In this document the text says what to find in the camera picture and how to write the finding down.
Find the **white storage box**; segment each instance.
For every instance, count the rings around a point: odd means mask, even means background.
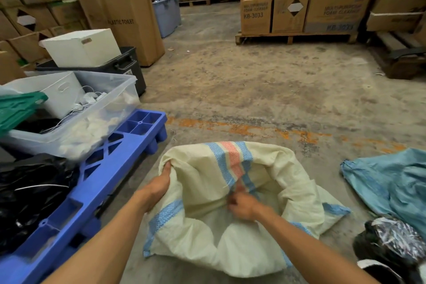
[[[59,119],[68,115],[85,93],[74,72],[61,72],[13,80],[1,87],[0,94],[36,91],[41,91],[49,97],[42,107]]]
[[[41,43],[58,67],[97,67],[121,55],[109,28],[79,30]]]
[[[133,75],[74,73],[81,85],[107,95],[49,133],[11,130],[0,138],[0,143],[30,154],[48,153],[82,161],[140,104]]]

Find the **light blue plastic tub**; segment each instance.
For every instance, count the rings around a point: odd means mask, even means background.
[[[164,38],[173,33],[181,24],[179,0],[156,0],[152,3],[156,13],[158,28]]]

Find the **white woven sack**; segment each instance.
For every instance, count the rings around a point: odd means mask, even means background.
[[[213,142],[168,150],[170,187],[147,215],[144,256],[175,256],[235,277],[278,272],[291,262],[259,223],[226,208],[237,179],[283,218],[319,238],[349,208],[309,179],[294,153],[257,142]]]

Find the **forearm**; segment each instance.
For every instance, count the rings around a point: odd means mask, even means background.
[[[149,200],[149,191],[137,191],[99,233],[43,284],[119,283]]]
[[[256,220],[268,230],[309,284],[378,284],[368,273],[278,216],[271,208],[260,207]]]

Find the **plastic lid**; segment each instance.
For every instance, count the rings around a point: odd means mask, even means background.
[[[33,115],[47,99],[43,92],[0,96],[0,137]]]

